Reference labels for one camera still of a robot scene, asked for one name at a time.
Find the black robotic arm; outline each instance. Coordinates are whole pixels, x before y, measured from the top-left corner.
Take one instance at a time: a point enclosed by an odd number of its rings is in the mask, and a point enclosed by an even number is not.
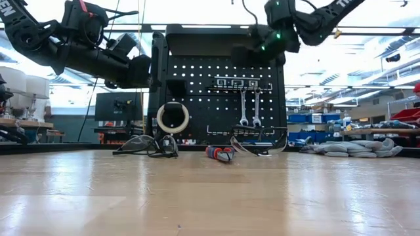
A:
[[[140,55],[130,59],[128,53],[136,41],[127,34],[107,39],[104,28],[121,16],[138,14],[103,9],[83,0],[65,2],[62,22],[37,22],[25,9],[24,0],[1,0],[0,18],[16,51],[42,66],[50,66],[57,75],[72,68],[106,80],[107,87],[147,88],[150,84],[151,58]],[[106,12],[114,12],[108,18]],[[99,47],[107,40],[105,49]]]
[[[295,0],[269,0],[264,6],[268,25],[248,29],[255,46],[252,49],[234,47],[232,63],[243,67],[267,66],[277,58],[284,64],[283,52],[299,52],[298,36],[306,45],[320,45],[348,13],[364,1],[334,0],[308,14],[296,10]]]

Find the pegboard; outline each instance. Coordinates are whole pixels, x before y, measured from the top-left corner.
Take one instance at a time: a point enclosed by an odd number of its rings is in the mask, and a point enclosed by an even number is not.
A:
[[[205,140],[210,144],[223,144],[228,141],[226,133],[233,125],[238,125],[242,116],[241,94],[238,91],[211,90],[214,76],[259,78],[270,83],[272,90],[260,94],[259,118],[262,127],[285,127],[286,114],[284,105],[284,85],[282,68],[236,68],[229,57],[216,56],[170,56],[167,64],[166,79],[185,79],[186,95],[176,97],[169,89],[163,89],[160,104],[180,102],[190,112],[188,127],[176,139]],[[246,94],[246,117],[252,126],[255,114],[255,93],[248,90]],[[170,118],[164,116],[163,122],[172,124]]]

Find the tape roll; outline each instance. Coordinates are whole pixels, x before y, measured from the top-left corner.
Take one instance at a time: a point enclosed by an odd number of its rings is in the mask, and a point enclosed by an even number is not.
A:
[[[179,102],[168,102],[168,104],[180,104]],[[182,104],[180,104],[182,106],[182,111],[184,112],[184,121],[182,122],[182,124],[178,127],[175,128],[170,128],[167,127],[165,124],[163,124],[163,114],[165,113],[165,105],[161,106],[159,108],[159,110],[157,111],[157,125],[159,125],[159,127],[166,133],[169,134],[177,134],[179,132],[184,131],[184,129],[188,126],[188,122],[190,121],[190,114],[188,112],[188,110],[186,109],[186,107]]]

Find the computer monitor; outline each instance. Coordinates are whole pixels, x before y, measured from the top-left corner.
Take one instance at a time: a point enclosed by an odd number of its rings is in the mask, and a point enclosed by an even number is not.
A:
[[[107,92],[96,95],[95,121],[142,120],[139,92]]]

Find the silver wrench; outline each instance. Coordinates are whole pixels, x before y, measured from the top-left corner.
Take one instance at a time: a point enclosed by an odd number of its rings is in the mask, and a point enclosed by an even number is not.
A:
[[[254,125],[254,127],[261,127],[261,120],[258,117],[261,90],[259,88],[256,88],[254,91],[255,91],[255,116],[254,116],[254,120],[252,121],[252,124]]]
[[[247,92],[246,88],[241,88],[241,110],[242,110],[242,118],[239,121],[240,125],[248,126],[248,120],[245,115],[245,93]]]

